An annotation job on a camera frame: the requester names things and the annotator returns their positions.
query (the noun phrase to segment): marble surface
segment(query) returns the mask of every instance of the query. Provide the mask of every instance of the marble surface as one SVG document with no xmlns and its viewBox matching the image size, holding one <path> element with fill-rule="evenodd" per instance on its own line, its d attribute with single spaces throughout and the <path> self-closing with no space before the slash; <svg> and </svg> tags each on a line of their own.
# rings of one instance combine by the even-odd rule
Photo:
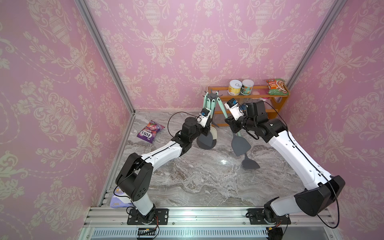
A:
<svg viewBox="0 0 384 240">
<path fill-rule="evenodd" d="M 167 122 L 172 114 L 136 113 L 115 175 L 131 153 L 148 153 L 170 141 Z M 169 123 L 171 134 L 181 129 L 184 119 L 188 116 L 180 113 L 172 117 Z M 136 136 L 150 120 L 165 126 L 152 144 Z M 233 153 L 230 128 L 216 129 L 218 139 L 213 149 L 200 149 L 194 141 L 187 153 L 167 162 L 153 173 L 148 195 L 156 206 L 261 206 L 274 197 L 288 196 L 304 189 L 299 177 L 275 149 L 262 139 L 254 140 L 242 131 L 242 136 L 252 146 L 248 157 L 257 161 L 261 167 L 256 170 L 243 169 L 241 161 L 244 155 L 236 157 Z"/>
</svg>

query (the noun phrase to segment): wooden shelf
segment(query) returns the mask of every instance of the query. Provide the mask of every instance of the wooden shelf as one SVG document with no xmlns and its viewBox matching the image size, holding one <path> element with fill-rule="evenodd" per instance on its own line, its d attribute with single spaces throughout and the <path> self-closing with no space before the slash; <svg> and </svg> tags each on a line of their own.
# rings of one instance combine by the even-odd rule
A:
<svg viewBox="0 0 384 240">
<path fill-rule="evenodd" d="M 270 109 L 265 109 L 265 111 L 267 112 L 267 113 L 275 113 L 275 111 L 272 109 L 272 108 L 270 108 Z M 217 112 L 215 112 L 215 114 L 223 114 L 223 112 L 222 111 L 217 111 Z"/>
<path fill-rule="evenodd" d="M 237 95 L 237 96 L 232 96 L 228 94 L 228 87 L 208 87 L 208 92 L 210 93 L 211 90 L 212 92 L 218 91 L 219 95 L 222 95 L 220 99 L 223 101 L 223 104 L 230 99 L 234 98 L 236 100 L 240 99 L 258 99 L 258 98 L 269 98 L 268 102 L 276 109 L 277 112 L 280 112 L 282 107 L 285 105 L 286 101 L 288 100 L 290 96 L 290 91 L 288 88 L 284 85 L 285 89 L 288 91 L 288 95 L 269 95 L 269 87 L 267 85 L 261 85 L 261 86 L 253 86 L 252 92 L 250 95 Z M 268 104 L 265 104 L 265 111 L 268 113 L 268 118 L 276 118 L 277 113 L 275 110 L 271 108 Z M 215 114 L 223 114 L 221 111 L 215 111 Z M 218 123 L 217 124 L 220 127 L 225 127 L 228 126 L 226 123 Z"/>
</svg>

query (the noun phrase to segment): green food package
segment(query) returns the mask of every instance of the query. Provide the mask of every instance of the green food package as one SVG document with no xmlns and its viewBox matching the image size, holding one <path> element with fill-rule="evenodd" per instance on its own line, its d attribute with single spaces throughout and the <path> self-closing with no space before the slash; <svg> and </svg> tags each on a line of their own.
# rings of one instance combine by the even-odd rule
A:
<svg viewBox="0 0 384 240">
<path fill-rule="evenodd" d="M 269 95 L 288 95 L 288 91 L 284 87 L 284 80 L 281 78 L 268 79 Z"/>
</svg>

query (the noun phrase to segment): wall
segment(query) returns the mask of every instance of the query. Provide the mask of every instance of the wall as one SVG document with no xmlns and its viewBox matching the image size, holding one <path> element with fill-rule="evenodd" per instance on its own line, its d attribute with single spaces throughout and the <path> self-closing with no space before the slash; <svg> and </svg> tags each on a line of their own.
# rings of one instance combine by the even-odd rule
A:
<svg viewBox="0 0 384 240">
<path fill-rule="evenodd" d="M 200 109 L 208 86 L 289 79 L 333 0 L 86 0 L 136 109 Z"/>
<path fill-rule="evenodd" d="M 0 239 L 77 239 L 129 113 L 74 1 L 0 1 Z"/>
<path fill-rule="evenodd" d="M 344 240 L 382 239 L 384 1 L 349 0 L 294 85 L 283 112 L 296 139 L 346 181 Z M 337 216 L 336 204 L 332 205 Z"/>
</svg>

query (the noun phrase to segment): white can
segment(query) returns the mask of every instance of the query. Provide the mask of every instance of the white can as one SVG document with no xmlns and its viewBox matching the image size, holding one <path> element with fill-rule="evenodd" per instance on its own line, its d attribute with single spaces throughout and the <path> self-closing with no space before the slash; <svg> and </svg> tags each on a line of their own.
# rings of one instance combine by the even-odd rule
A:
<svg viewBox="0 0 384 240">
<path fill-rule="evenodd" d="M 241 87 L 241 90 L 240 90 L 241 94 L 250 95 L 254 84 L 255 83 L 251 79 L 244 79 L 243 86 Z"/>
<path fill-rule="evenodd" d="M 239 80 L 232 80 L 229 82 L 229 87 L 228 87 L 228 93 L 229 95 L 232 96 L 237 96 L 240 94 L 240 89 L 241 89 L 242 83 Z"/>
</svg>

